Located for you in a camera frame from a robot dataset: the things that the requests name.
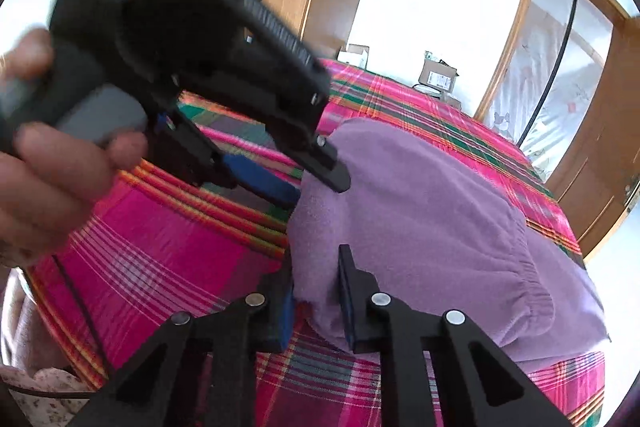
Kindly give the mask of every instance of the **striped bedspread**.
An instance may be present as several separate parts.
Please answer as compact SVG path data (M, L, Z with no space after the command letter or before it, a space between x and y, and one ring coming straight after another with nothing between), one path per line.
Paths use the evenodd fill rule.
M520 150L487 128L423 94L337 62L332 99L319 127L329 134L348 118L403 128L443 149L503 188L559 255L581 263L564 214ZM261 124L185 94L182 110L220 147L241 152L282 178L302 172L274 150ZM286 212L242 188L194 188L149 163L121 173L112 193L75 233L60 258L94 318L114 367L175 311L219 311L278 267L287 245ZM30 270L40 309L79 375L105 380L81 313L50 260ZM380 425L380 374L320 339L297 310L292 341L282 355L259 355L258 426ZM604 399L604 356L592 353L530 375L575 425L594 426ZM439 410L432 383L434 405Z

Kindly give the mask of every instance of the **silver screw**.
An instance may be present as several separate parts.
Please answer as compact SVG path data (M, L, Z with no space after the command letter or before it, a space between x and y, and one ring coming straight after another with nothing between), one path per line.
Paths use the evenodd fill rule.
M191 315L187 312L175 312L171 315L171 322L176 326L183 326L191 320Z
M264 295L261 293L249 293L249 295L244 298L244 302L251 307L262 306L264 301Z
M449 324L453 324L455 326L463 324L466 319L465 314L463 314L463 312L459 312L458 310L451 310L450 312L447 312L445 318L447 319L447 322Z
M389 306L389 304L391 304L391 297L386 293L374 293L371 296L371 302L376 306Z

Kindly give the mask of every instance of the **purple garment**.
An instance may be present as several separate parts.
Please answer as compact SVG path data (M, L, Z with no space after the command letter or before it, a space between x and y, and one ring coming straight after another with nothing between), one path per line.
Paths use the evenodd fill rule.
M338 305L338 245L382 291L412 308L468 314L524 371L607 338L587 273L529 229L503 192L398 128L354 119L332 135L352 185L336 194L305 174L287 233L297 299L311 326L347 349Z

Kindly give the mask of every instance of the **purple cloth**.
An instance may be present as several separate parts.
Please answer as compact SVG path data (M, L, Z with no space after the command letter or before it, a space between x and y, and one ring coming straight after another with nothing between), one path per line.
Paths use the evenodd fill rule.
M587 273L529 229L503 192L398 128L349 120L331 138L351 172L336 194L305 174L288 235L297 299L311 326L347 349L337 293L338 245L382 291L412 308L468 314L526 372L607 338Z

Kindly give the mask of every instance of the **black cable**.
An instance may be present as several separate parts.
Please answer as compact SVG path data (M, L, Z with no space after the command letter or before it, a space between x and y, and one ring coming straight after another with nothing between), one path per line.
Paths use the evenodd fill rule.
M566 24L564 38L562 39L562 44L560 45L560 51L558 51L558 57L556 58L556 63L554 64L553 70L551 70L551 76L549 76L549 80L546 83L545 90L542 92L542 96L540 97L540 100L538 100L538 105L533 111L533 114L531 115L531 118L529 119L527 126L524 128L522 135L520 135L520 139L518 140L518 147L521 147L522 144L524 143L524 140L526 139L527 134L529 134L529 131L533 127L533 124L536 121L536 118L538 117L538 114L540 113L540 110L542 109L543 104L546 102L546 97L548 97L549 91L551 91L551 86L553 85L554 80L556 79L556 74L558 74L558 70L560 69L560 64L562 62L562 59L564 58L566 45L569 43L569 36L571 35L571 30L574 27L575 9L577 8L577 6L578 6L578 0L574 0L574 2L571 5L571 13L569 13L569 21Z
M84 317L84 321L86 322L86 325L89 328L89 332L91 333L91 336L94 338L95 347L98 351L98 356L100 356L104 370L107 373L107 377L111 378L111 375L113 374L113 365L111 365L111 362L109 362L109 359L107 358L107 354L104 349L104 344L100 340L100 335L98 335L98 331L95 328L95 323L91 317L91 313L89 313L89 310L87 309L86 304L84 303L84 300L78 293L78 290L74 285L74 282L71 280L71 277L69 277L69 274L66 272L66 269L63 266L63 264L60 262L60 259L58 258L58 256L52 255L51 257L53 258L53 262L56 264L56 267L58 267L58 271L60 272L60 275L62 276L62 279L66 287L68 288L69 292L74 298L74 301L76 301L78 308L80 308L82 317Z
M68 400L89 400L95 396L92 391L69 391L68 393L55 393L53 391L36 391L35 389L25 389L24 387L18 387L10 383L4 383L9 391L14 393L27 394L29 396L37 396L39 398L50 398L54 400L68 399Z

